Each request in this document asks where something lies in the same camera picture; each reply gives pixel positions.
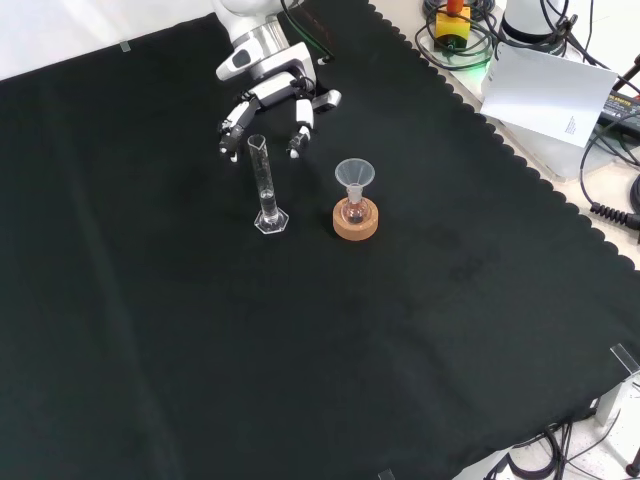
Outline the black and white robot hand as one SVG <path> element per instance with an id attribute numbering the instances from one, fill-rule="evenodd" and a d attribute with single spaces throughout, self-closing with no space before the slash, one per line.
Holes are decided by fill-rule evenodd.
<path id="1" fill-rule="evenodd" d="M 289 141 L 287 152 L 292 159 L 301 158 L 315 132 L 315 115 L 337 108 L 342 94 L 331 89 L 318 95 L 311 78 L 287 71 L 261 81 L 237 97 L 235 107 L 218 127 L 219 153 L 237 162 L 239 145 L 254 117 L 288 99 L 296 102 L 298 131 Z"/>

